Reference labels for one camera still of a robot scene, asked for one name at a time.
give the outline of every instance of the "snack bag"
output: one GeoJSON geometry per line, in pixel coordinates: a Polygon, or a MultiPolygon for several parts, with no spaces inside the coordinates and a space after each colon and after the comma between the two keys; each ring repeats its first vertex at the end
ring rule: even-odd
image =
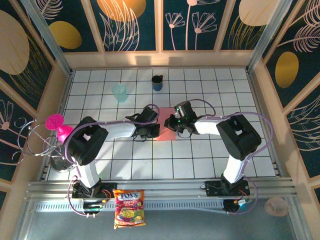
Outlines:
{"type": "Polygon", "coordinates": [[[114,229],[146,225],[143,190],[115,189],[113,193],[115,198],[114,229]]]}

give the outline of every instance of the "candy bag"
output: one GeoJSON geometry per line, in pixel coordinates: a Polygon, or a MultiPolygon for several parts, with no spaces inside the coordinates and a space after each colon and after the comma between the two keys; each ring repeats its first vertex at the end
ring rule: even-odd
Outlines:
{"type": "Polygon", "coordinates": [[[146,225],[143,190],[113,190],[115,198],[114,229],[146,225]]]}

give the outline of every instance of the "white grid floor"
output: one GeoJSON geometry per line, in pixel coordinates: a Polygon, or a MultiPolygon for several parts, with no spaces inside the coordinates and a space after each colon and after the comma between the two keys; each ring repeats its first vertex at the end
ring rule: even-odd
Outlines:
{"type": "MultiPolygon", "coordinates": [[[[216,115],[234,112],[257,112],[244,69],[124,69],[76,71],[64,114],[64,124],[76,126],[86,116],[112,121],[141,113],[153,103],[160,108],[173,108],[190,99],[204,99],[216,109],[216,115]],[[163,88],[152,90],[151,78],[163,75],[163,88]],[[124,83],[128,98],[118,103],[111,88],[124,83]]],[[[191,102],[198,116],[212,114],[203,102],[191,102]]],[[[259,118],[246,116],[266,144],[259,118]]],[[[147,140],[133,142],[131,138],[106,141],[96,158],[96,168],[102,180],[142,180],[180,178],[219,178],[227,166],[228,152],[216,135],[177,136],[175,141],[147,140]]],[[[266,149],[253,158],[244,171],[248,177],[275,176],[274,165],[266,149]]],[[[57,173],[50,170],[48,180],[68,180],[75,170],[57,173]]]]}

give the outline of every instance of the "light blue plastic cup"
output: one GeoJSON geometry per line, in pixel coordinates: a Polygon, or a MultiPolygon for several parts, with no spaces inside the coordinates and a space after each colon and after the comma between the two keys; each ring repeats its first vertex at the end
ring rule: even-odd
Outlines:
{"type": "Polygon", "coordinates": [[[124,103],[127,100],[127,88],[126,85],[122,84],[122,83],[117,83],[116,85],[114,85],[111,89],[115,99],[117,99],[117,101],[119,103],[124,103]]]}

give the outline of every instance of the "black mug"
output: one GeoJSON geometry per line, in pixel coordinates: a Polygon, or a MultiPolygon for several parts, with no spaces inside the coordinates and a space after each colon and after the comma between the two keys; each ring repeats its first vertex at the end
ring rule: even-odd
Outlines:
{"type": "Polygon", "coordinates": [[[152,81],[152,89],[155,90],[155,91],[160,91],[164,85],[164,82],[163,82],[163,78],[164,76],[162,75],[156,75],[156,76],[153,76],[151,81],[152,81]]]}

